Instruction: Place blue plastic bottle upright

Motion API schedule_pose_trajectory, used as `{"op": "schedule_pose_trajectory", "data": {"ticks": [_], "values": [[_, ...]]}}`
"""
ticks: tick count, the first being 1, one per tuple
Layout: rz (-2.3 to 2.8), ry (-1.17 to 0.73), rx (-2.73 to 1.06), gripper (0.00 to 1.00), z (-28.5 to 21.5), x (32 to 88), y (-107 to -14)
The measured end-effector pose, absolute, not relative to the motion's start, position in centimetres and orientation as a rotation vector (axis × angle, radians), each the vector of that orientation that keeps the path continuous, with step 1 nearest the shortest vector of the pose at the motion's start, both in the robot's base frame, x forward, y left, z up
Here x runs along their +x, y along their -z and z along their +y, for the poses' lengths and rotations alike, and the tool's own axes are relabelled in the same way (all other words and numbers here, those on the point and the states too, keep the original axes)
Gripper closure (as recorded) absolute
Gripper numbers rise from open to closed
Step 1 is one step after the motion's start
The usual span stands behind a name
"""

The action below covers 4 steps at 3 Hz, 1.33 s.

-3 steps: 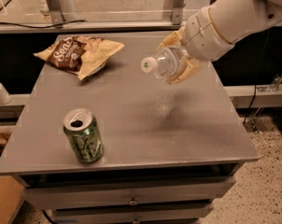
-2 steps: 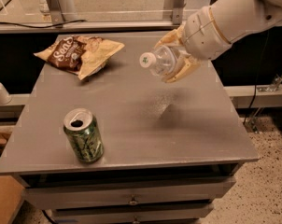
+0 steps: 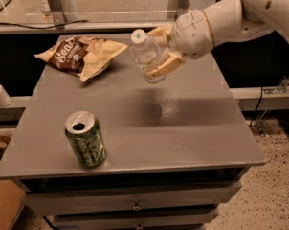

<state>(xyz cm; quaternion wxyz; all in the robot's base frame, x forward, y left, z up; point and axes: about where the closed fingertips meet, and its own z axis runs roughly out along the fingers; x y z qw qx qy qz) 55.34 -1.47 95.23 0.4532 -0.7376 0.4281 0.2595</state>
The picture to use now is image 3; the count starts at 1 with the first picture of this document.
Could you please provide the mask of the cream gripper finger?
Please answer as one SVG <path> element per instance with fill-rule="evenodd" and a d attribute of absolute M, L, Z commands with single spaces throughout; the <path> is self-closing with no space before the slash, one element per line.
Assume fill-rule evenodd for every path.
<path fill-rule="evenodd" d="M 171 25 L 162 25 L 149 31 L 147 34 L 155 39 L 160 47 L 166 47 L 170 42 L 171 29 Z"/>
<path fill-rule="evenodd" d="M 184 62 L 179 52 L 164 50 L 157 64 L 145 72 L 145 76 L 150 79 L 156 79 L 177 69 Z"/>

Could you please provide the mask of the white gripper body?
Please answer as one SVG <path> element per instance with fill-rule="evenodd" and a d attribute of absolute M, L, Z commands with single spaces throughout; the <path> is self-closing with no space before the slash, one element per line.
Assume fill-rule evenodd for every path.
<path fill-rule="evenodd" d="M 177 18 L 170 30 L 169 45 L 183 58 L 198 59 L 209 54 L 214 43 L 207 17 L 193 10 Z"/>

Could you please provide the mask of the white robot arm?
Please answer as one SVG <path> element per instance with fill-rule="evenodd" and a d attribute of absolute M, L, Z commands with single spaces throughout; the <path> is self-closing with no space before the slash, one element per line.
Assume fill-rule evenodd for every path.
<path fill-rule="evenodd" d="M 167 54 L 145 76 L 164 76 L 186 58 L 198 59 L 223 43 L 259 38 L 269 31 L 278 32 L 289 44 L 289 0 L 220 0 L 203 10 L 190 10 L 173 25 L 149 32 L 161 39 Z"/>

